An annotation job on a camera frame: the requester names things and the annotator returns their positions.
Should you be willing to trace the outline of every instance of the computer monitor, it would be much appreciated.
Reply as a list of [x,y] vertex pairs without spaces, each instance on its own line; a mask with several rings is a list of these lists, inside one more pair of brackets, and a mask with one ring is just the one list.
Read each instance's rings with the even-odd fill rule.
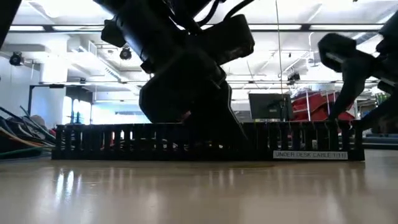
[[252,119],[293,119],[289,94],[250,93],[249,102]]

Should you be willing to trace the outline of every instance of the label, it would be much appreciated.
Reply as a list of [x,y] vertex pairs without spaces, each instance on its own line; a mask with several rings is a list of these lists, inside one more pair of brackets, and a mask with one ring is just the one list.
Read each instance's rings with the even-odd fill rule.
[[348,152],[274,151],[274,159],[348,160]]

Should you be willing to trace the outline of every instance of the wire bundle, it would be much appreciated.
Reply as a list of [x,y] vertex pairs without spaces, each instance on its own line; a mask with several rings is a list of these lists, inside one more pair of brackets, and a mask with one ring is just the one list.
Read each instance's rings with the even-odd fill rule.
[[0,107],[0,111],[9,115],[8,119],[0,116],[0,137],[2,137],[0,140],[4,141],[2,145],[12,148],[1,149],[0,159],[10,155],[14,157],[37,156],[55,147],[55,136],[32,120],[23,107],[21,109],[26,116],[18,117]]

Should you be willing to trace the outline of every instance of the black cable tray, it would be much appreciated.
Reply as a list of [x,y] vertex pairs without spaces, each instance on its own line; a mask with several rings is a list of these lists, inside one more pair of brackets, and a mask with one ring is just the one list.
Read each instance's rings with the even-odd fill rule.
[[60,125],[52,159],[124,161],[363,161],[359,121],[243,123],[252,147],[189,139],[181,124]]

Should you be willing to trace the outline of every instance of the window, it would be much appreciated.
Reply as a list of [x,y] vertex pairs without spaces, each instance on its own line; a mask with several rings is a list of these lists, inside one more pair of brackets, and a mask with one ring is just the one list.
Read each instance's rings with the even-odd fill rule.
[[79,117],[81,124],[90,124],[91,104],[85,101],[80,101]]
[[77,99],[73,100],[73,123],[78,122],[78,113],[80,111],[80,102]]
[[72,99],[70,97],[63,97],[63,108],[62,108],[62,124],[70,123],[72,117]]

